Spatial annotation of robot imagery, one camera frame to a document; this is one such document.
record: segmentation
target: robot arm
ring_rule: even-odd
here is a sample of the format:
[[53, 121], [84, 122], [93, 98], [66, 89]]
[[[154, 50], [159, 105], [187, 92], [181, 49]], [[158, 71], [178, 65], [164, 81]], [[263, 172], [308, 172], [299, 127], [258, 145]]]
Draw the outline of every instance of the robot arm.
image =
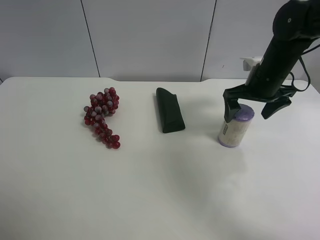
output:
[[320, 0], [290, 0], [273, 22], [273, 38], [245, 84], [226, 89], [224, 119], [229, 123], [241, 109], [238, 99], [264, 102], [264, 119], [291, 104], [297, 89], [283, 82], [303, 52], [320, 38]]

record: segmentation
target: white wall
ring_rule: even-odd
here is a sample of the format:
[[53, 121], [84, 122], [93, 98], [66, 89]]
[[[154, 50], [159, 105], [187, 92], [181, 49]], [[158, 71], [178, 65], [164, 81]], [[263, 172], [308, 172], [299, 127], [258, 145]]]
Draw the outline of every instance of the white wall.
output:
[[[265, 53], [274, 17], [286, 2], [217, 0], [202, 80], [246, 78], [239, 58]], [[200, 81], [215, 0], [83, 0], [83, 4], [102, 77]], [[81, 0], [2, 0], [0, 21], [3, 80], [99, 76]], [[320, 89], [320, 49], [303, 59], [313, 85]], [[299, 63], [293, 73], [306, 79]]]
[[[242, 79], [240, 57], [263, 56], [273, 37], [273, 21], [288, 0], [217, 0], [202, 80]], [[313, 84], [320, 83], [320, 49], [303, 56]], [[296, 79], [306, 80], [298, 62], [292, 70]]]
[[102, 77], [199, 82], [215, 0], [83, 0]]
[[98, 77], [80, 0], [1, 0], [0, 78]]

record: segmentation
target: grape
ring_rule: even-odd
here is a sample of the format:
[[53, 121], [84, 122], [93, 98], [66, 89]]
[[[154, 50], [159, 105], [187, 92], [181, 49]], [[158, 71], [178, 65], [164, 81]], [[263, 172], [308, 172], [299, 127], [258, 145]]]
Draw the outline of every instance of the grape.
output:
[[110, 142], [110, 141], [106, 143], [106, 147], [107, 147], [108, 149], [112, 149], [113, 145], [114, 145], [114, 144], [113, 144], [112, 142]]
[[95, 129], [98, 129], [98, 128], [100, 128], [100, 125], [99, 125], [99, 123], [95, 122], [95, 123], [93, 124], [93, 127], [94, 127]]
[[111, 139], [114, 141], [114, 142], [118, 142], [120, 140], [120, 136], [119, 135], [112, 135], [111, 136]]
[[91, 106], [85, 106], [86, 112], [84, 123], [94, 127], [94, 133], [107, 148], [118, 149], [120, 147], [119, 135], [113, 135], [113, 131], [108, 128], [104, 117], [112, 116], [116, 113], [119, 104], [119, 96], [114, 87], [105, 88], [104, 93], [98, 92], [97, 95], [90, 95]]
[[102, 110], [102, 109], [101, 109], [100, 106], [96, 106], [96, 107], [94, 108], [94, 110], [95, 110], [96, 113], [99, 114], [99, 113], [101, 113], [101, 110]]
[[98, 101], [101, 101], [102, 100], [102, 94], [98, 94], [95, 99], [97, 99]]
[[98, 100], [97, 99], [94, 98], [94, 99], [91, 100], [91, 105], [92, 106], [95, 106], [97, 104], [98, 104]]
[[99, 128], [97, 128], [95, 131], [94, 131], [94, 134], [95, 135], [99, 135], [99, 134], [101, 134], [102, 133], [102, 131], [99, 129]]
[[108, 129], [105, 133], [107, 136], [111, 136], [113, 132], [111, 129]]
[[99, 140], [102, 141], [103, 139], [105, 139], [107, 136], [104, 133], [100, 133], [99, 134]]
[[116, 92], [115, 89], [111, 89], [111, 87], [110, 87], [109, 93], [110, 93], [111, 96], [114, 96], [114, 95], [116, 95], [117, 92]]
[[108, 108], [111, 108], [111, 107], [113, 106], [113, 103], [112, 103], [112, 101], [108, 101], [108, 102], [106, 103], [106, 105], [107, 105]]
[[112, 144], [113, 149], [118, 149], [120, 148], [120, 142], [116, 141]]

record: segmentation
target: purple lid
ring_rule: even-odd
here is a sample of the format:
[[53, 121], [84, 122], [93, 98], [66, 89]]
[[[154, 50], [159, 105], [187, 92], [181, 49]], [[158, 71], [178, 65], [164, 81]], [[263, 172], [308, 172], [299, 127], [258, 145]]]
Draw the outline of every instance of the purple lid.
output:
[[235, 116], [234, 120], [237, 122], [249, 122], [251, 119], [254, 118], [255, 116], [255, 111], [249, 107], [248, 105], [245, 104], [239, 104], [241, 107], [241, 110], [239, 110]]

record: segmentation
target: black cable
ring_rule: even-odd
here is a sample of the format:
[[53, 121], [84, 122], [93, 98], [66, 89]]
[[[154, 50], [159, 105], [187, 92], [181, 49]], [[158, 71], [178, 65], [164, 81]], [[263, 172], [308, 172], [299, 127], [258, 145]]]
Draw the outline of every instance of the black cable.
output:
[[297, 92], [304, 92], [305, 90], [307, 90], [307, 89], [309, 88], [309, 86], [310, 86], [310, 84], [311, 84], [311, 78], [310, 78], [310, 75], [309, 75], [309, 73], [308, 73], [308, 71], [307, 71], [305, 62], [304, 62], [304, 60], [302, 59], [302, 57], [299, 57], [299, 61], [300, 61], [301, 65], [302, 65], [302, 67], [303, 67], [303, 70], [304, 70], [304, 72], [305, 72], [305, 74], [306, 74], [306, 77], [308, 78], [308, 84], [307, 84], [307, 86], [306, 86], [305, 89], [301, 90], [301, 89], [296, 88], [296, 86], [295, 86], [295, 84], [294, 84], [295, 79], [293, 79], [292, 82], [291, 82], [291, 86], [292, 86]]
[[303, 56], [303, 55], [305, 55], [305, 54], [308, 54], [308, 53], [312, 52], [313, 50], [316, 50], [317, 48], [320, 48], [320, 44], [317, 45], [317, 46], [315, 46], [315, 47], [313, 47], [313, 48], [311, 48], [310, 50], [307, 50], [307, 51], [303, 52], [303, 53], [301, 54], [301, 56]]
[[291, 85], [281, 85], [281, 87], [285, 87], [285, 88], [291, 88], [291, 87], [292, 87], [292, 83], [293, 83], [294, 80], [295, 80], [295, 75], [294, 75], [292, 72], [289, 72], [289, 74], [290, 74], [291, 77], [292, 77]]

